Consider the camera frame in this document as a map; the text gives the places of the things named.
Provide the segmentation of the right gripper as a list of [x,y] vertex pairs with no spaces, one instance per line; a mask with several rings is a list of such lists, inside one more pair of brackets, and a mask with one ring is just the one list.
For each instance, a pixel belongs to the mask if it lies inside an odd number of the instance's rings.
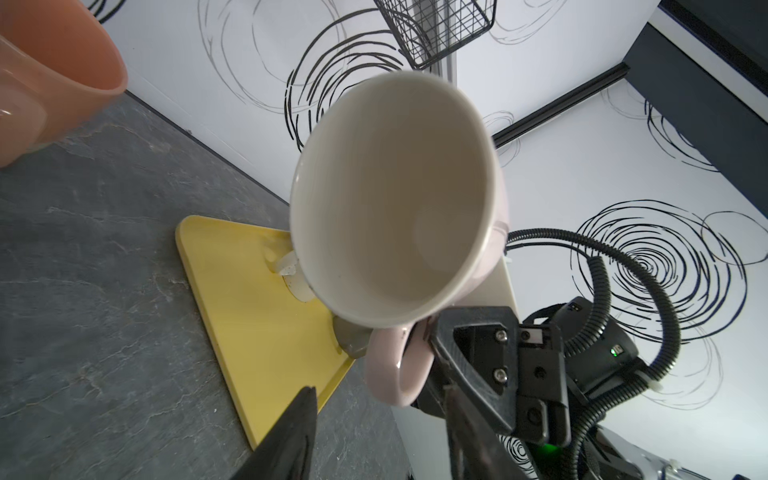
[[414,407],[442,418],[445,392],[455,387],[501,443],[493,447],[466,426],[465,443],[453,449],[460,463],[472,453],[491,453],[514,463],[518,478],[564,478],[558,462],[575,443],[579,415],[643,365],[613,318],[588,348],[567,355],[567,342],[584,332],[591,310],[582,297],[524,321],[508,306],[443,310],[428,323],[435,361]]

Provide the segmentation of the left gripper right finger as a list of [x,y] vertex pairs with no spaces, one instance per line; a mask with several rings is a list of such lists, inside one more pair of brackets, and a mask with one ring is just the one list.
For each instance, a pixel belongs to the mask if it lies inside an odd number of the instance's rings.
[[443,409],[453,479],[527,479],[469,398],[444,388]]

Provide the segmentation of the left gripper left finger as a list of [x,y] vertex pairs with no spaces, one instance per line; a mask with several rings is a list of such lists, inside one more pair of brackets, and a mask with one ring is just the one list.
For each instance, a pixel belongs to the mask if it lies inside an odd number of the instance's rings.
[[305,386],[231,479],[308,479],[316,427],[316,389]]

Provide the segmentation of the yellow plastic tray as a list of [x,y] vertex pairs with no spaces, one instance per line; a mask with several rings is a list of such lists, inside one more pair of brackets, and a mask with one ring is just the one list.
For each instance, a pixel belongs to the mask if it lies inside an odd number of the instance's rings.
[[302,388],[315,388],[323,407],[355,361],[338,345],[330,311],[297,300],[278,274],[289,233],[190,215],[175,238],[250,446]]

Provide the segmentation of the pink mug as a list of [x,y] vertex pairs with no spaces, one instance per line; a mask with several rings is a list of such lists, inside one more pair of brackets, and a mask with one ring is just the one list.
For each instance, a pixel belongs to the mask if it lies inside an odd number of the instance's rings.
[[389,405],[416,400],[434,359],[427,321],[486,280],[509,230],[482,118],[436,76],[363,81],[322,115],[301,151],[293,249],[314,295],[371,330],[366,383]]

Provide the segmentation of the peach mug cream base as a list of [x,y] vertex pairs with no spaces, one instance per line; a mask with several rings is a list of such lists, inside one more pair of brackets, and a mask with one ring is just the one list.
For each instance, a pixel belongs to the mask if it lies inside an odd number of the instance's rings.
[[1,3],[1,166],[63,137],[122,95],[117,46],[80,1]]

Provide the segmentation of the large grey mug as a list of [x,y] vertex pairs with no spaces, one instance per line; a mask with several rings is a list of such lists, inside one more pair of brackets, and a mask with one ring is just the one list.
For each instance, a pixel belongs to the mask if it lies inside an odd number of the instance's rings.
[[332,319],[333,332],[339,347],[352,359],[366,355],[373,330],[351,323],[338,315]]

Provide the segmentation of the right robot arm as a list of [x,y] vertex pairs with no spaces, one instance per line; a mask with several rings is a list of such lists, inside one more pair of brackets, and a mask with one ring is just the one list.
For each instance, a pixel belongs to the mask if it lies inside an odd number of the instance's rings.
[[[556,326],[570,339],[583,327],[592,303],[576,297],[568,303],[540,309],[523,321],[530,327],[539,319],[541,326]],[[591,349],[565,361],[569,406],[577,413],[601,390],[617,385],[643,362],[638,350],[615,319]],[[528,479],[558,478],[561,449],[552,445],[536,446],[502,435],[500,442],[506,456],[514,461]],[[631,444],[617,433],[601,426],[588,434],[583,444],[579,466],[582,479],[702,479],[704,476]]]

